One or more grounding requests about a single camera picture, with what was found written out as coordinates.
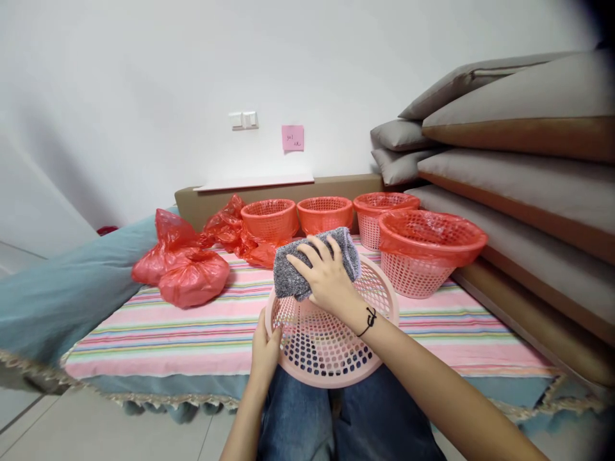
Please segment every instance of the pink sticky note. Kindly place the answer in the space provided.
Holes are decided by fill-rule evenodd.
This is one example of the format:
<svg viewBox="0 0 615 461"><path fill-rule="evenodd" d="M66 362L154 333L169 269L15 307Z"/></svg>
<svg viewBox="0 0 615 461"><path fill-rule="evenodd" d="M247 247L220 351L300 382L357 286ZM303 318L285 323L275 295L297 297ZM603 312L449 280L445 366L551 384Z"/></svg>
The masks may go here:
<svg viewBox="0 0 615 461"><path fill-rule="evenodd" d="M303 125L282 125L282 148L303 150Z"/></svg>

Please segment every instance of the person's left hand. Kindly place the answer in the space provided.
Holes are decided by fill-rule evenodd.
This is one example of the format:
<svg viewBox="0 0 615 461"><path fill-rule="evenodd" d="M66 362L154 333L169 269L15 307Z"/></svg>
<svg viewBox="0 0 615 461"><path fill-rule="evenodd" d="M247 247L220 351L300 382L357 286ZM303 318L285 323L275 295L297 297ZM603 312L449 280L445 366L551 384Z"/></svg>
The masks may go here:
<svg viewBox="0 0 615 461"><path fill-rule="evenodd" d="M277 361L280 356L282 330L278 327L271 338L265 328L265 308L258 317L258 325L252 338L252 368L249 381L265 392L269 389L274 377Z"/></svg>

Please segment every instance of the hand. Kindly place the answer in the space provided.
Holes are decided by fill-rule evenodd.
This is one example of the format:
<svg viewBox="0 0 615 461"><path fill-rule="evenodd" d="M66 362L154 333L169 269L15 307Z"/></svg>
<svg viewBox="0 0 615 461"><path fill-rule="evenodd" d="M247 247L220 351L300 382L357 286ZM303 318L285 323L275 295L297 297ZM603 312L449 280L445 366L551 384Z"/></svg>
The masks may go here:
<svg viewBox="0 0 615 461"><path fill-rule="evenodd" d="M287 255L286 258L309 283L312 289L309 300L337 317L342 317L345 311L357 305L366 305L346 273L341 249L335 239L327 236L327 241L333 249L333 257L327 246L316 237L307 236L307 240L318 249L318 252L305 244L299 245L297 250L307 256L312 263L311 269L298 257Z"/></svg>
<svg viewBox="0 0 615 461"><path fill-rule="evenodd" d="M271 338L267 337L265 308L263 308L258 316L258 324L252 338L252 367L249 383L264 392L267 392L271 379L274 377L275 367L280 356L281 341L282 330L279 327L274 330Z"/></svg>

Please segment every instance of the light switch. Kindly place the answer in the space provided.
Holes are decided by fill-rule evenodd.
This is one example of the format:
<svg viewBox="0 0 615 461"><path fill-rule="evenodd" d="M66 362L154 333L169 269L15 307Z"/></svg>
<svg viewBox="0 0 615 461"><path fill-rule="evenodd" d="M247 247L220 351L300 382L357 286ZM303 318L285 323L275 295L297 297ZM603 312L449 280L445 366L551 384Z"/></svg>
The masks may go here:
<svg viewBox="0 0 615 461"><path fill-rule="evenodd" d="M233 130L241 130L243 129L243 120L241 112L233 112L229 114L229 119L231 121L231 127Z"/></svg>
<svg viewBox="0 0 615 461"><path fill-rule="evenodd" d="M256 129L258 128L258 119L256 118L256 112L243 112L243 128L244 129Z"/></svg>

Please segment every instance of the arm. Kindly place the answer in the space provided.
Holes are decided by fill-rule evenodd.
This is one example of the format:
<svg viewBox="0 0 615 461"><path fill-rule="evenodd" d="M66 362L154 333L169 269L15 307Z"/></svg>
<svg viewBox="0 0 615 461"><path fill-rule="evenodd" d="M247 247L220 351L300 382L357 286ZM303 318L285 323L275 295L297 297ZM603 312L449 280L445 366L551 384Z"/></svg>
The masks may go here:
<svg viewBox="0 0 615 461"><path fill-rule="evenodd" d="M252 367L243 398L226 439L220 461L253 461L256 459L261 431L263 405L274 377L280 355L282 332L277 328L271 339L265 330L265 310L261 311L252 339Z"/></svg>
<svg viewBox="0 0 615 461"><path fill-rule="evenodd" d="M354 289L331 237L334 254L316 238L300 245L312 263L288 260L306 278L310 300L337 316L355 334L368 326L368 304ZM414 339L377 315L361 336L389 367L427 417L468 460L542 460L547 458L476 388Z"/></svg>

